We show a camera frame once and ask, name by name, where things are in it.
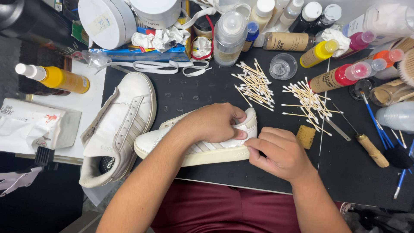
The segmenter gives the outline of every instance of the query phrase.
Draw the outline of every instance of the white table surface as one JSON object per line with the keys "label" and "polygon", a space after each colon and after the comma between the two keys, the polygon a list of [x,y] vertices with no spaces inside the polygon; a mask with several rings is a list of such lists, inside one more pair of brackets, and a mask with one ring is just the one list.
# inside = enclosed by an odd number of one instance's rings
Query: white table surface
{"label": "white table surface", "polygon": [[83,158],[84,148],[80,140],[80,135],[92,123],[101,109],[106,68],[95,75],[96,69],[88,68],[86,64],[72,60],[72,72],[89,79],[90,87],[87,92],[83,94],[72,92],[67,96],[33,95],[33,101],[82,112],[75,143],[71,147],[56,149],[55,155]]}

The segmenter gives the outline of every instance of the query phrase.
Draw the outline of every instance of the white sneaker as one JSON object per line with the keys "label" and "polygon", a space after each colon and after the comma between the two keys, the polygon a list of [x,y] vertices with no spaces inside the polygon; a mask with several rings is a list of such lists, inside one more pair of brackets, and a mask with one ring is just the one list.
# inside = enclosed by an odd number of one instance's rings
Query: white sneaker
{"label": "white sneaker", "polygon": [[[248,159],[249,150],[243,143],[249,138],[257,138],[258,128],[255,109],[249,108],[245,113],[247,114],[247,119],[243,123],[233,125],[233,127],[247,132],[246,139],[230,139],[222,143],[197,142],[191,146],[181,166],[187,167]],[[170,131],[173,125],[187,114],[166,121],[160,126],[160,129],[137,137],[134,143],[134,149],[137,155],[142,159],[146,158],[168,131]]]}
{"label": "white sneaker", "polygon": [[127,74],[81,135],[85,147],[79,184],[92,188],[125,177],[137,155],[133,143],[156,113],[155,90],[143,73]]}

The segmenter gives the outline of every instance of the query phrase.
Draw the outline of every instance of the cloudfoam insole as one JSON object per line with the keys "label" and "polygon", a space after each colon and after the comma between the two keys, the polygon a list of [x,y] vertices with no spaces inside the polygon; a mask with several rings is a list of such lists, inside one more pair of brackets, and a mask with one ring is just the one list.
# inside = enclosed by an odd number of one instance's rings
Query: cloudfoam insole
{"label": "cloudfoam insole", "polygon": [[101,174],[107,173],[112,168],[114,162],[114,157],[102,156],[101,161],[99,162],[99,171]]}

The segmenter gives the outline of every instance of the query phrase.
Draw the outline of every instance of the yellow spray bottle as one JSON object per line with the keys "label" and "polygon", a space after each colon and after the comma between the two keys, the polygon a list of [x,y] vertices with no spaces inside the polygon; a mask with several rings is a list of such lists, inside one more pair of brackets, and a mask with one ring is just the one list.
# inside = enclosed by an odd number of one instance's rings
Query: yellow spray bottle
{"label": "yellow spray bottle", "polygon": [[85,93],[89,89],[89,80],[86,77],[54,66],[43,67],[20,63],[15,69],[18,74],[37,80],[50,88],[79,94]]}
{"label": "yellow spray bottle", "polygon": [[322,41],[301,56],[300,63],[309,68],[330,58],[339,47],[337,40]]}

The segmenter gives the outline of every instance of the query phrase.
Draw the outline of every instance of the forearm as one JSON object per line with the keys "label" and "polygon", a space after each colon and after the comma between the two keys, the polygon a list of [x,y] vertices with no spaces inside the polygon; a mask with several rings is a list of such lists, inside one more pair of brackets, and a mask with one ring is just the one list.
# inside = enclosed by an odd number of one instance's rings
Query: forearm
{"label": "forearm", "polygon": [[351,232],[315,169],[293,182],[292,191],[302,233]]}
{"label": "forearm", "polygon": [[173,128],[159,142],[119,188],[102,216],[98,233],[147,230],[192,145],[189,137]]}

